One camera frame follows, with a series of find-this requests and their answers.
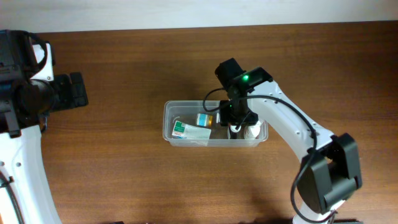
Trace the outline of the small blue-label gold-cap bottle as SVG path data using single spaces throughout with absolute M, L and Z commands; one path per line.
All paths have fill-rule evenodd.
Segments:
M 211 127 L 213 123 L 213 116 L 210 114 L 198 113 L 196 118 L 196 125 L 202 127 Z

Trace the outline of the clear plastic container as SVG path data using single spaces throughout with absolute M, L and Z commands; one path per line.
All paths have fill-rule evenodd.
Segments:
M 211 127 L 196 125 L 198 113 L 210 114 L 213 116 Z M 217 112 L 206 112 L 203 109 L 201 100 L 168 101 L 164 106 L 163 115 L 163 137 L 172 146 L 176 147 L 256 147 L 268 139 L 268 125 L 264 121 L 263 139 L 245 140 L 244 128 L 241 126 L 237 139 L 228 139 L 228 127 L 216 123 Z M 209 139 L 179 139 L 172 136 L 172 129 L 176 121 L 211 130 Z

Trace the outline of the white bottle clear cap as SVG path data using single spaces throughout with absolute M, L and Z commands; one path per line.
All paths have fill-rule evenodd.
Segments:
M 261 119 L 254 125 L 247 125 L 244 128 L 245 140 L 263 139 L 263 125 L 264 121 Z

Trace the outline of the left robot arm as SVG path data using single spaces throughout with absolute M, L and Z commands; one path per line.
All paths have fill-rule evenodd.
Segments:
M 42 158 L 50 113 L 88 105 L 82 74 L 56 75 L 50 42 L 1 31 L 1 221 L 60 223 Z

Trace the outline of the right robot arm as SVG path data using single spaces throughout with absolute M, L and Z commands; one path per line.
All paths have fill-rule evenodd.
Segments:
M 337 136 L 311 119 L 261 67 L 245 71 L 231 58 L 218 65 L 215 75 L 228 96 L 217 108 L 221 124 L 236 132 L 263 120 L 300 161 L 290 189 L 292 223 L 333 223 L 337 209 L 363 185 L 353 137 Z

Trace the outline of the white green medicine box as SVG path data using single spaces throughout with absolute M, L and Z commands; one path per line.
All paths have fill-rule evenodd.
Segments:
M 172 136 L 179 139 L 209 139 L 211 130 L 192 126 L 176 121 L 172 129 Z

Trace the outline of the dark bottle white cap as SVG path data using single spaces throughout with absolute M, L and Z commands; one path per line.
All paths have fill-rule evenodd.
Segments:
M 229 123 L 228 125 L 228 139 L 237 139 L 239 136 L 239 132 L 241 130 L 240 125 L 232 125 Z

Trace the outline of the orange tablet tube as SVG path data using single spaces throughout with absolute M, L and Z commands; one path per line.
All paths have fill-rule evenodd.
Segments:
M 221 116 L 219 113 L 216 114 L 216 123 L 220 123 L 221 122 Z

